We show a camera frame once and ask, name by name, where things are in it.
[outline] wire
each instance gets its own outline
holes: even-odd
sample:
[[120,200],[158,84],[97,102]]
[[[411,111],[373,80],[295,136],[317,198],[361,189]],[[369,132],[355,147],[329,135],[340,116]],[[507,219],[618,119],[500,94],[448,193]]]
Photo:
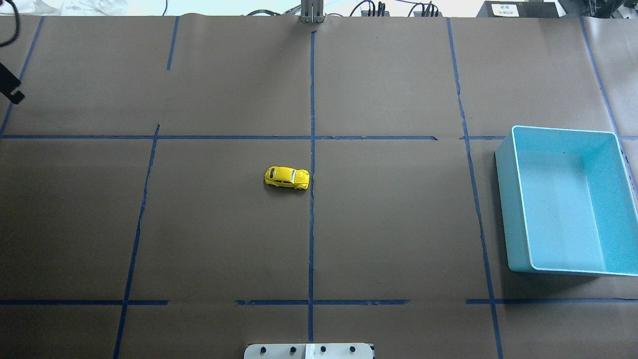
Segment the wire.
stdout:
[[421,16],[423,16],[423,14],[426,12],[425,4],[424,3],[416,3],[416,4],[414,4],[414,6],[412,6],[412,9],[410,9],[410,12],[408,13],[408,17],[410,17],[410,15],[412,15],[412,11],[414,11],[414,8],[416,8],[419,5],[421,5]]
[[247,16],[253,16],[253,15],[257,15],[258,13],[264,13],[270,16],[278,16],[281,15],[280,13],[276,13],[274,11],[270,11],[270,10],[265,10],[265,9],[259,9],[259,10],[255,10],[255,11],[251,11],[250,13],[248,13]]
[[20,14],[18,14],[18,8],[13,3],[13,0],[6,0],[6,2],[13,8],[13,14],[15,15],[15,33],[9,40],[0,43],[0,47],[11,45],[13,42],[15,42],[15,40],[18,39],[18,36],[20,35]]
[[357,5],[357,6],[355,6],[355,8],[354,8],[354,9],[352,9],[352,12],[350,13],[350,16],[352,16],[352,14],[354,14],[354,13],[355,13],[355,11],[357,11],[357,8],[358,8],[358,7],[360,7],[361,5],[363,5],[364,3],[371,3],[371,4],[372,4],[372,13],[375,13],[375,12],[376,12],[376,5],[375,5],[375,2],[374,2],[374,1],[372,1],[372,0],[363,0],[363,1],[361,1],[361,2]]

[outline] white label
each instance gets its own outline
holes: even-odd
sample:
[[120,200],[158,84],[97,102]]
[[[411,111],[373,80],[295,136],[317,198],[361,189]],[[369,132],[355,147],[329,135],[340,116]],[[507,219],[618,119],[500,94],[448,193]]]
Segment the white label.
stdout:
[[492,4],[495,16],[518,17],[518,8],[514,4]]

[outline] black clip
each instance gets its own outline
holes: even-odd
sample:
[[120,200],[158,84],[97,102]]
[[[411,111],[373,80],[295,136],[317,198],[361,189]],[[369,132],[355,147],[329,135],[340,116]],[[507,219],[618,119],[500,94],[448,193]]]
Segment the black clip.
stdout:
[[20,83],[20,80],[0,63],[0,93],[16,105],[24,99],[24,94],[18,90]]

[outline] blue plastic bin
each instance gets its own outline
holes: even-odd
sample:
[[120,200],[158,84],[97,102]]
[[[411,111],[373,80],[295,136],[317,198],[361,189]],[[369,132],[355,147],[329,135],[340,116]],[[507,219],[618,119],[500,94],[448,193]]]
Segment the blue plastic bin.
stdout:
[[638,215],[615,134],[515,126],[496,166],[510,269],[638,276]]

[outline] toy car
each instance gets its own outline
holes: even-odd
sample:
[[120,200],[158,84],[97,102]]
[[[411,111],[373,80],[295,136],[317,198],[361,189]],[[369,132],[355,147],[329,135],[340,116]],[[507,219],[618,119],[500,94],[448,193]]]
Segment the toy car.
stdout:
[[272,187],[288,187],[296,190],[307,190],[310,184],[310,173],[305,169],[274,166],[266,170],[263,182]]

